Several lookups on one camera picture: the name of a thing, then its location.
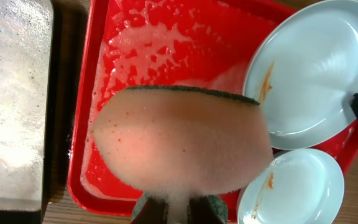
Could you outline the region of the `pink green sponge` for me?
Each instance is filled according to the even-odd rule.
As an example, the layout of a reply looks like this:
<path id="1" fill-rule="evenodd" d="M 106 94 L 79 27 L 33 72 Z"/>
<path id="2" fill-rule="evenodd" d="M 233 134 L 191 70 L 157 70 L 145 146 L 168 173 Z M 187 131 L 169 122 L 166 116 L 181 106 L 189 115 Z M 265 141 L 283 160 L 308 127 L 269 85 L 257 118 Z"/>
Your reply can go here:
<path id="1" fill-rule="evenodd" d="M 191 198 L 244 187 L 273 159 L 257 101 L 193 86 L 121 90 L 90 133 L 118 179 L 168 203 L 169 223 L 188 221 Z"/>

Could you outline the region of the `light blue plate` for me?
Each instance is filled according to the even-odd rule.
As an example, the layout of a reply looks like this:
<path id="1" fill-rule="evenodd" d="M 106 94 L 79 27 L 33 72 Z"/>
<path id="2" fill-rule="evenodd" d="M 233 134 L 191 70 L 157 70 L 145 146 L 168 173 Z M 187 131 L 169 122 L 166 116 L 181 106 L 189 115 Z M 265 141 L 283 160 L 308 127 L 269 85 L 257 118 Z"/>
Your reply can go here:
<path id="1" fill-rule="evenodd" d="M 240 224 L 332 224 L 344 197 L 337 161 L 317 149 L 275 155 L 269 167 L 242 189 Z"/>
<path id="2" fill-rule="evenodd" d="M 261 43 L 243 94 L 258 100 L 272 147 L 318 145 L 346 129 L 358 93 L 358 1 L 321 1 L 283 21 Z"/>

